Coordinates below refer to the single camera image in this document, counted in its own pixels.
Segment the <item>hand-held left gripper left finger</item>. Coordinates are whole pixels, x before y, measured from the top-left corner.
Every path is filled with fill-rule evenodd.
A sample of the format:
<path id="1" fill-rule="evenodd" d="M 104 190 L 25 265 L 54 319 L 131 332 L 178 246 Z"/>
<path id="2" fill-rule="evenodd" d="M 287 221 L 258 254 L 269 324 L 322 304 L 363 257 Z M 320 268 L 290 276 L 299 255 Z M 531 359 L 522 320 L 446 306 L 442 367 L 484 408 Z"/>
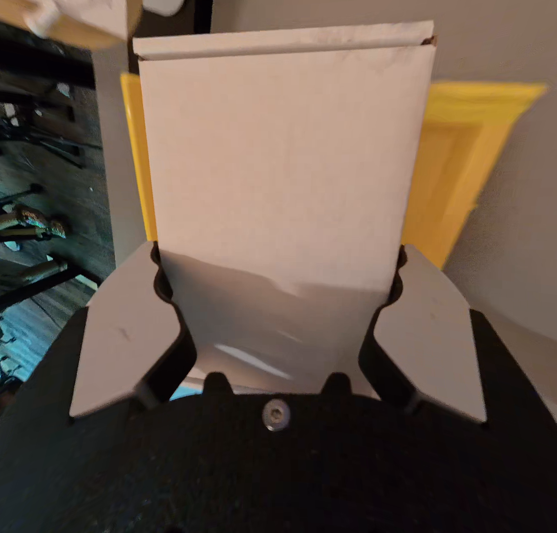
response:
<path id="1" fill-rule="evenodd" d="M 157 242 L 109 275 L 87 304 L 70 417 L 127 400 L 153 409 L 172 398 L 197 358 L 172 297 Z"/>

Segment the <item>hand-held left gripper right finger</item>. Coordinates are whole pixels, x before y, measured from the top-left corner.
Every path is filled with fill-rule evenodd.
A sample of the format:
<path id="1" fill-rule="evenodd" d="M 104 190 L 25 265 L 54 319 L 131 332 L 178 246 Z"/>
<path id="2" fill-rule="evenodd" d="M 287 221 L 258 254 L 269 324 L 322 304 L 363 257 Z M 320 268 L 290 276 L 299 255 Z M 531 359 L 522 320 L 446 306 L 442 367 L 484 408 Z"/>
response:
<path id="1" fill-rule="evenodd" d="M 413 245 L 400 247 L 390 293 L 373 314 L 358 365 L 380 400 L 407 415 L 432 405 L 486 422 L 470 306 Z"/>

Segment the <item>yellow plastic bin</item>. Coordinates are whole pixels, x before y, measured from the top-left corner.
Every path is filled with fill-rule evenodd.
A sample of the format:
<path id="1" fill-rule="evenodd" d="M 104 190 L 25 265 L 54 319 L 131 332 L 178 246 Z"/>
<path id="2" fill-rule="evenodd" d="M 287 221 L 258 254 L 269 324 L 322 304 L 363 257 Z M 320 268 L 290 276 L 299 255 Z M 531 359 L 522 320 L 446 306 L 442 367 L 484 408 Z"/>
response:
<path id="1" fill-rule="evenodd" d="M 543 84 L 434 83 L 417 62 L 265 55 L 125 74 L 131 145 L 153 154 L 163 263 L 279 283 L 386 288 L 402 238 L 444 263 Z M 145 91 L 146 115 L 142 91 Z"/>

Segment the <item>white cardboard box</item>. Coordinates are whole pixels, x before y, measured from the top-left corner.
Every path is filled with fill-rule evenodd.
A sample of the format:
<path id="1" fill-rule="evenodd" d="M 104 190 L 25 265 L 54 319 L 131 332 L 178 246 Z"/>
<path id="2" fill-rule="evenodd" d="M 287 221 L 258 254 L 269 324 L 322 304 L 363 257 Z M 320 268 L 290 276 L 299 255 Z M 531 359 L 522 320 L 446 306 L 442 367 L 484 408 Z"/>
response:
<path id="1" fill-rule="evenodd" d="M 135 38 L 162 263 L 193 374 L 374 392 L 358 354 L 395 274 L 431 20 Z"/>

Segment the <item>printed instruction sheet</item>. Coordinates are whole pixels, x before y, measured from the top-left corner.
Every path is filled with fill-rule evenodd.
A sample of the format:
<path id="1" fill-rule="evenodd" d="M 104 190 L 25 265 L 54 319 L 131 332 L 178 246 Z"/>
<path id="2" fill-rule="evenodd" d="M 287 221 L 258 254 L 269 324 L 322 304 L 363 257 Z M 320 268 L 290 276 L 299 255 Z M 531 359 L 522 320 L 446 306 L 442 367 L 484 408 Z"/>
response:
<path id="1" fill-rule="evenodd" d="M 128 35 L 127 0 L 38 0 L 23 19 L 29 30 L 45 37 L 64 16 L 116 37 Z"/>

